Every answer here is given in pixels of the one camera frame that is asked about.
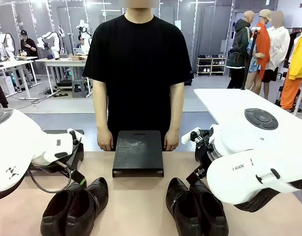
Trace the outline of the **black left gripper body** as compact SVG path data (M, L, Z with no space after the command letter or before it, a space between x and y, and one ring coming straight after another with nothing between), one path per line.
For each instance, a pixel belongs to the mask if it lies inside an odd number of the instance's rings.
M79 144L77 149L71 154L61 158L59 161L64 165L69 166L70 169L77 169L79 162L84 159L84 145Z

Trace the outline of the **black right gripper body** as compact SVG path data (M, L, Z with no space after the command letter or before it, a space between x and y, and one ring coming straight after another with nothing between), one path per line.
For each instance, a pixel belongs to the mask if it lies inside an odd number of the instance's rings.
M195 135L195 160L199 163L199 166L196 168L197 170L207 170L213 161L211 153L214 149L212 144L209 143L212 134L213 128L210 130L199 129Z

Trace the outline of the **person's right hand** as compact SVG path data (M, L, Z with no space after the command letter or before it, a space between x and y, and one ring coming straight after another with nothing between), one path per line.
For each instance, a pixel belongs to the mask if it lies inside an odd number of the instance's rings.
M97 133L97 143L101 150L111 151L114 148L112 133L108 129L99 129Z

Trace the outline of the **person's left hand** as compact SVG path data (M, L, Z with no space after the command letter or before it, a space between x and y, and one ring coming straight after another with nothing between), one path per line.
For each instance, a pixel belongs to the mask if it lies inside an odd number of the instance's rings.
M173 151L179 145L179 130L169 129L164 138L164 150Z

